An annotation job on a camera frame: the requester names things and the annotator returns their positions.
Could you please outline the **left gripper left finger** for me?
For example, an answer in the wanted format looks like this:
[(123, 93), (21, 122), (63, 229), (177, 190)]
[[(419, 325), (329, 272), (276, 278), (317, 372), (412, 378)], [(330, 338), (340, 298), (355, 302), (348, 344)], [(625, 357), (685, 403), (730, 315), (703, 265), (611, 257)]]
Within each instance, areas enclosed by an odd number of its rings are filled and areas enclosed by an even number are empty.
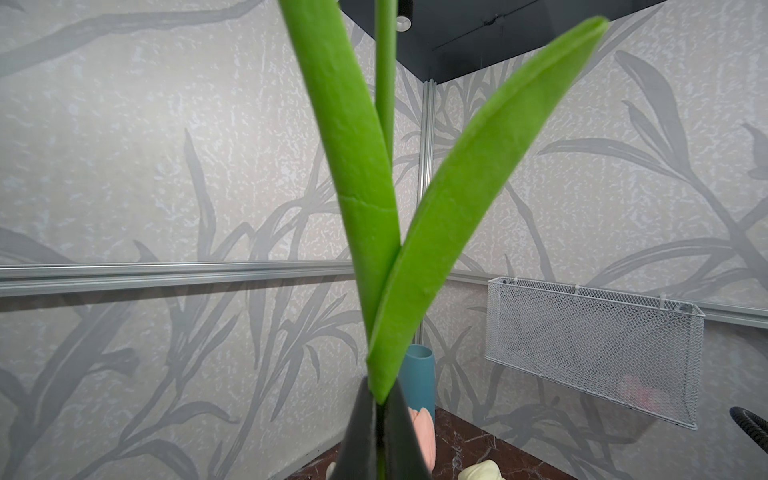
[(341, 442), (331, 480), (377, 479), (377, 403), (364, 377)]

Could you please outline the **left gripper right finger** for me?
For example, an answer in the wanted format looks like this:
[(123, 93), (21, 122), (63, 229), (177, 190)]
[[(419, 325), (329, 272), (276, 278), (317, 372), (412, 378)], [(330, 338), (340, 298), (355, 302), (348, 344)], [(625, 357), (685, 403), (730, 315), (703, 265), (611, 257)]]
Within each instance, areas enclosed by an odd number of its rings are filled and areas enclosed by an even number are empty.
[(383, 407), (383, 454), (384, 479), (431, 479), (398, 381)]

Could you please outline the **pink tulip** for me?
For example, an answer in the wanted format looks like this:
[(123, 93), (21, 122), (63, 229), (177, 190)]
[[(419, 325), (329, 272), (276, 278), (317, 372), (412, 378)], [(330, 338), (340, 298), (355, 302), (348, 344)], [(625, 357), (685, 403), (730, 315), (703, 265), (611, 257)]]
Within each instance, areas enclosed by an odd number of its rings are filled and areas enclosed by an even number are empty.
[(436, 463), (436, 434), (432, 415), (426, 408), (408, 408), (413, 428), (427, 469), (432, 472)]

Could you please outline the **teal ceramic vase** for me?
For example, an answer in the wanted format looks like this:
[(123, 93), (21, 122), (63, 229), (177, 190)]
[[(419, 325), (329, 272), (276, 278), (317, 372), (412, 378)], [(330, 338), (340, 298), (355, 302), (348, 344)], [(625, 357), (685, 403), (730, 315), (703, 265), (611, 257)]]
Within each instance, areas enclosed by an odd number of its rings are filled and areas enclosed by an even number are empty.
[(408, 346), (398, 380), (407, 406), (420, 411), (425, 408), (435, 419), (436, 374), (433, 351), (421, 344)]

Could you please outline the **cream tulip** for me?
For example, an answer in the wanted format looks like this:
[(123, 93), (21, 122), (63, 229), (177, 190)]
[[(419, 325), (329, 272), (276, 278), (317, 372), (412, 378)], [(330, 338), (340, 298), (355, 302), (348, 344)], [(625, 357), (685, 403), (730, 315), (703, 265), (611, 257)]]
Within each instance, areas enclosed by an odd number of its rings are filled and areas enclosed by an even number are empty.
[(498, 464), (491, 460), (484, 460), (463, 469), (458, 480), (504, 480)]

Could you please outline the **orange yellow tulip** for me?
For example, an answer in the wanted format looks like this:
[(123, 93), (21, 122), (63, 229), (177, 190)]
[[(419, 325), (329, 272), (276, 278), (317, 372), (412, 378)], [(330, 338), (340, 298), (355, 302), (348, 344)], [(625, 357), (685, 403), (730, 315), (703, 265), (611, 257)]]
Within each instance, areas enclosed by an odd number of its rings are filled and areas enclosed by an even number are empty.
[(473, 116), (399, 227), (392, 179), (396, 16), (375, 5), (376, 84), (369, 87), (335, 1), (284, 1), (282, 16), (337, 193), (366, 331), (368, 386), (383, 407), (424, 315), (466, 244), (609, 28), (586, 19), (521, 66)]

